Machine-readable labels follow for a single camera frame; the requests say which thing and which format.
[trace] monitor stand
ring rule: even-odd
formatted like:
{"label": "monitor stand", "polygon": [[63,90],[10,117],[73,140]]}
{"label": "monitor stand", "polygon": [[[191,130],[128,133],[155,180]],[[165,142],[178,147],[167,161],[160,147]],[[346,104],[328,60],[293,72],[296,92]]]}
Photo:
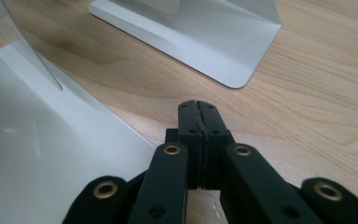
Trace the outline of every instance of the monitor stand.
{"label": "monitor stand", "polygon": [[96,0],[89,12],[230,88],[282,25],[274,0]]}

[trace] brass insert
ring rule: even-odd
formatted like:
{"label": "brass insert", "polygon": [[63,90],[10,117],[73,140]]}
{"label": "brass insert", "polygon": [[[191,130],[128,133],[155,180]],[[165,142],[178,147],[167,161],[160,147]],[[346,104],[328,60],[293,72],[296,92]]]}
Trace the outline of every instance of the brass insert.
{"label": "brass insert", "polygon": [[176,146],[168,146],[162,150],[164,151],[165,154],[168,154],[168,155],[176,155],[180,152],[180,148],[176,147]]}
{"label": "brass insert", "polygon": [[321,182],[317,183],[314,189],[319,195],[321,195],[325,199],[336,202],[342,199],[342,193],[328,184]]}
{"label": "brass insert", "polygon": [[240,156],[249,156],[252,153],[251,149],[244,146],[234,147],[234,151]]}
{"label": "brass insert", "polygon": [[93,193],[98,199],[107,199],[115,195],[118,186],[113,181],[103,181],[97,187],[95,187]]}

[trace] wood grain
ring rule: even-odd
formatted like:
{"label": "wood grain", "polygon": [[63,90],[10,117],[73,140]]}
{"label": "wood grain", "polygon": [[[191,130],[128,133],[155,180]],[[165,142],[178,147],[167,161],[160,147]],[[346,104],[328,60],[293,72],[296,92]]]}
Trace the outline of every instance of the wood grain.
{"label": "wood grain", "polygon": [[[358,196],[358,1],[277,0],[282,29],[238,90],[91,16],[90,0],[7,2],[39,52],[154,145],[180,103],[203,100],[285,180],[323,176]],[[188,223],[225,222],[216,194],[190,193]]]}

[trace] screw hole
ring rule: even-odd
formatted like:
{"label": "screw hole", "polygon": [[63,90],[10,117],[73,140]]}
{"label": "screw hole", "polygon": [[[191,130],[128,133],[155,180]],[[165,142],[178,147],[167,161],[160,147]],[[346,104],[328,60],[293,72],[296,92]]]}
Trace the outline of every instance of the screw hole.
{"label": "screw hole", "polygon": [[249,149],[247,147],[243,147],[243,146],[234,147],[234,151],[240,156],[248,156],[252,152],[251,149]]}
{"label": "screw hole", "polygon": [[176,146],[168,146],[162,150],[164,151],[165,154],[168,154],[168,155],[176,155],[180,152],[180,148],[176,147]]}
{"label": "screw hole", "polygon": [[112,181],[103,181],[95,187],[93,194],[98,199],[107,199],[115,195],[117,192],[117,184]]}
{"label": "screw hole", "polygon": [[289,218],[297,219],[300,217],[300,213],[298,212],[298,210],[291,206],[283,207],[282,212],[286,217],[289,217]]}
{"label": "screw hole", "polygon": [[160,219],[165,215],[165,208],[161,204],[154,204],[149,208],[149,216],[153,219]]}
{"label": "screw hole", "polygon": [[325,199],[336,202],[342,199],[342,193],[328,184],[317,183],[314,189],[319,195],[321,195]]}

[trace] wooden table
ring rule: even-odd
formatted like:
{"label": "wooden table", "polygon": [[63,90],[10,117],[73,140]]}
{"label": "wooden table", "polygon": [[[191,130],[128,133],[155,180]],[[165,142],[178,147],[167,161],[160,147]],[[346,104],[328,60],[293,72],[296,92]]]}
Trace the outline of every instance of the wooden table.
{"label": "wooden table", "polygon": [[[8,4],[39,52],[154,145],[180,103],[202,100],[288,182],[323,176],[358,196],[358,1],[277,0],[282,29],[239,90],[93,17],[90,2]],[[187,221],[226,222],[218,193],[191,191]]]}

